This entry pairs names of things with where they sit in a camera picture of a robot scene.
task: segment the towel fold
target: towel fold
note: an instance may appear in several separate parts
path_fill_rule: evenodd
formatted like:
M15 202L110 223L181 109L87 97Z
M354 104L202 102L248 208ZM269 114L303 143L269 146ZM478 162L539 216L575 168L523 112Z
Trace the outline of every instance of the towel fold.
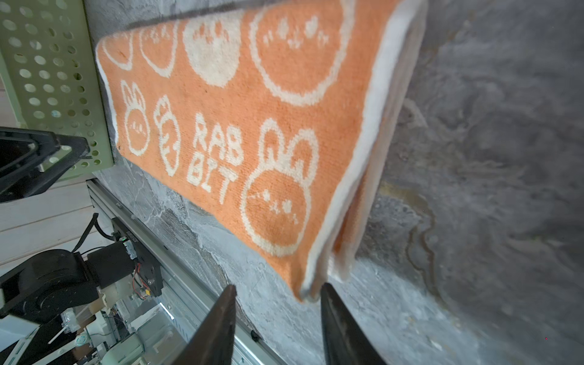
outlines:
M315 299L348 278L426 11L300 0L105 37L117 148Z

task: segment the round hole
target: round hole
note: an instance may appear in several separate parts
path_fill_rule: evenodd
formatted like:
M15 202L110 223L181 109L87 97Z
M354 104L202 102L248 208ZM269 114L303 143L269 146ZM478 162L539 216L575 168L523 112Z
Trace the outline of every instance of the round hole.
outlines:
M50 12L44 11L44 10L40 12L40 17L48 22L53 21L53 14L51 14Z
M32 47L34 50L37 50L37 51L38 51L39 49L43 48L43 45L42 45L42 44L40 44L40 42L39 42L39 41L37 41L37 40L32 40L32 41L30 41L30 43L29 43L29 44L30 44L30 46L31 46L31 47Z
M25 55L21 54L21 53L17 53L14 55L14 60L20 64L25 64L26 63L26 57Z
M32 24L27 24L25 25L25 29L27 32L29 32L30 34L36 34L39 32L39 30L37 29L36 26L32 25Z
M4 28L8 30L16 30L16 23L13 22L12 20L5 19L2 22L2 25L4 25Z
M6 4L4 1L0 1L0 12L9 13L10 5Z
M47 63L47 60L45 60L44 57L41 55L34 56L34 61L39 65L44 65L45 63Z
M28 79L28 78L30 78L32 76L32 74L30 73L30 71L27 70L27 69L24 69L24 68L20 69L20 71L18 71L18 73L20 74L20 76L22 76L22 77L24 77L26 79Z
M55 1L55 4L59 9L63 10L67 9L67 3L65 2L65 0L57 0Z
M33 11L30 10L30 8L27 8L26 6L21 6L20 7L20 13L22 15L24 15L27 18L32 18L33 17Z
M20 46L22 46L22 42L20 41L20 39L18 39L16 37L10 37L10 39L8 40L8 43L10 43L10 45L12 47L16 47L16 48L19 48Z
M69 17L67 15L61 15L59 17L59 20L61 21L61 23L63 23L63 25L67 26L71 24L71 19L69 19Z

